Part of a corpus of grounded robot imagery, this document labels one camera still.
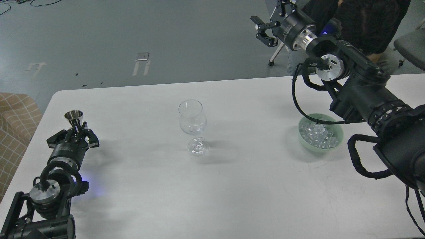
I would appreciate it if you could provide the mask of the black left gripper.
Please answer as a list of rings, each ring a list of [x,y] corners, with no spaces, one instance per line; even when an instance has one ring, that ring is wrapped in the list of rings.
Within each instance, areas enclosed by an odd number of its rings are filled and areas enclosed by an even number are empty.
[[[49,148],[53,149],[47,165],[52,162],[61,161],[70,165],[76,171],[81,169],[86,151],[89,148],[100,146],[99,139],[94,132],[88,128],[87,122],[83,122],[78,132],[78,143],[70,141],[73,137],[73,129],[61,130],[49,137],[46,142]]]

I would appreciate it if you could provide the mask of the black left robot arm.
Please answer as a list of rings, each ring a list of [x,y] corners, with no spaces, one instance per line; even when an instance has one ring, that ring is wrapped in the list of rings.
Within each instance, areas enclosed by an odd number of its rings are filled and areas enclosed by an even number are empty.
[[[79,173],[89,148],[99,140],[86,122],[74,119],[72,128],[47,139],[53,152],[29,193],[17,192],[1,230],[2,239],[74,239],[71,200],[85,194],[89,182]]]

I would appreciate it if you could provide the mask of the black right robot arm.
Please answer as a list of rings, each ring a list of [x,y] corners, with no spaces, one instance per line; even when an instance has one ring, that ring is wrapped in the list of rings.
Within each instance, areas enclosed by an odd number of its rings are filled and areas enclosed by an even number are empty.
[[[332,98],[330,110],[342,121],[367,122],[376,136],[355,134],[348,140],[352,164],[360,175],[375,180],[394,175],[405,184],[405,203],[413,189],[424,217],[424,105],[411,108],[393,95],[386,83],[390,74],[372,59],[381,53],[396,32],[410,2],[407,0],[311,0],[299,9],[289,0],[278,0],[265,23],[251,16],[256,38],[268,47],[280,40],[290,51],[307,55],[293,74],[296,80]]]

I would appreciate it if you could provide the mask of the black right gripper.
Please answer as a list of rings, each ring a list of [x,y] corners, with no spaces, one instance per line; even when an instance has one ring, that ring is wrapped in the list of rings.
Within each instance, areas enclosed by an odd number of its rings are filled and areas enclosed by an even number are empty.
[[[290,50],[307,51],[308,45],[317,38],[316,24],[307,15],[299,12],[296,0],[275,0],[272,12],[274,20],[264,23],[258,16],[251,16],[255,23],[256,38],[267,47],[287,46]],[[274,29],[274,37],[267,35],[267,29]]]

